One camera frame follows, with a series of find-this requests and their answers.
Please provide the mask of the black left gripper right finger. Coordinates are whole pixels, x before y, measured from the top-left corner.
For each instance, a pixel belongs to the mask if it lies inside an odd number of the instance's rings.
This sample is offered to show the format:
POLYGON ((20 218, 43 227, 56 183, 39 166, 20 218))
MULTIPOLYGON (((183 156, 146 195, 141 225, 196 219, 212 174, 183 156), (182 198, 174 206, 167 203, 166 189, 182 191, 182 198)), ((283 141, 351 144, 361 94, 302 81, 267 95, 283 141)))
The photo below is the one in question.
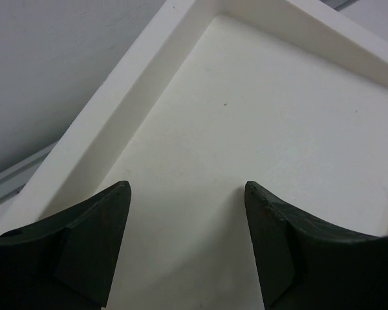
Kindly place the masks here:
POLYGON ((326 222, 254 181, 244 204, 266 309, 388 309, 388 235, 326 222))

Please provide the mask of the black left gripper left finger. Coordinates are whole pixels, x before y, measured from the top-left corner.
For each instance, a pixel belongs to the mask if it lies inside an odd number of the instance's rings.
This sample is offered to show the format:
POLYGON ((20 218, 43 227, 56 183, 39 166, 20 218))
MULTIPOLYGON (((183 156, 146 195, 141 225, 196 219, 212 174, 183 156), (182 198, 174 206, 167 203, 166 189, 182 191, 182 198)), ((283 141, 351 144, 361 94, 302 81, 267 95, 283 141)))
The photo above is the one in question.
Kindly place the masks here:
POLYGON ((0 236, 0 309, 107 305, 131 202, 127 181, 0 236))

